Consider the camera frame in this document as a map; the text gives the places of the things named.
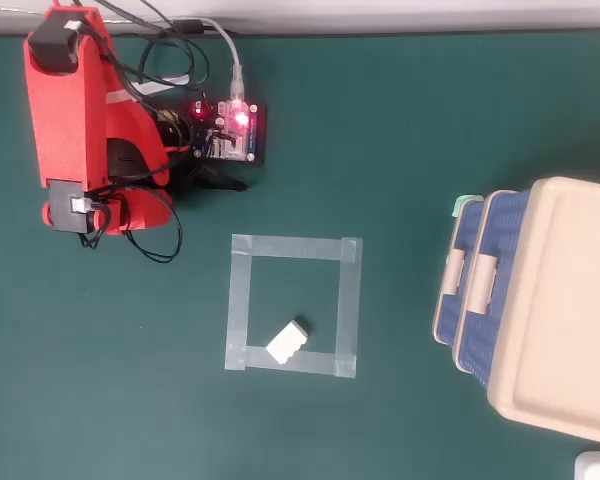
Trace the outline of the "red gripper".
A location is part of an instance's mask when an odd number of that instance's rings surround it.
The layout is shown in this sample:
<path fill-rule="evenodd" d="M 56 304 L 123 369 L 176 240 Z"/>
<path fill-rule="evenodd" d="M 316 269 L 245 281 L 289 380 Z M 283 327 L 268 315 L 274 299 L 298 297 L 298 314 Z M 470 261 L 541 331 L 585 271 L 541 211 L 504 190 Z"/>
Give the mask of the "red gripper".
<path fill-rule="evenodd" d="M 104 201 L 110 213 L 105 232 L 122 235 L 166 225 L 171 217 L 172 198 L 162 189 L 126 188 L 116 190 Z"/>

